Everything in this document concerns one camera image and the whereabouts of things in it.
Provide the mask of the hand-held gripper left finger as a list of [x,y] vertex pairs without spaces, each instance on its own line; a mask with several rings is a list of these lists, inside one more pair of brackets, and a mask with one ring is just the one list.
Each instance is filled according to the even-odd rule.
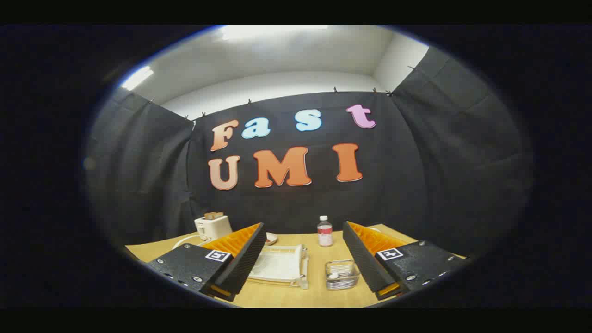
[[209,297],[233,301],[266,243],[256,223],[204,245],[182,244],[147,263],[157,274]]

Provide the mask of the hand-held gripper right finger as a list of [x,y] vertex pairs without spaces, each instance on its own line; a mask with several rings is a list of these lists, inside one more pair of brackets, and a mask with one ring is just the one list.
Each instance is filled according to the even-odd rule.
[[353,222],[343,223],[343,240],[379,301],[424,289],[466,263],[429,241],[404,244]]

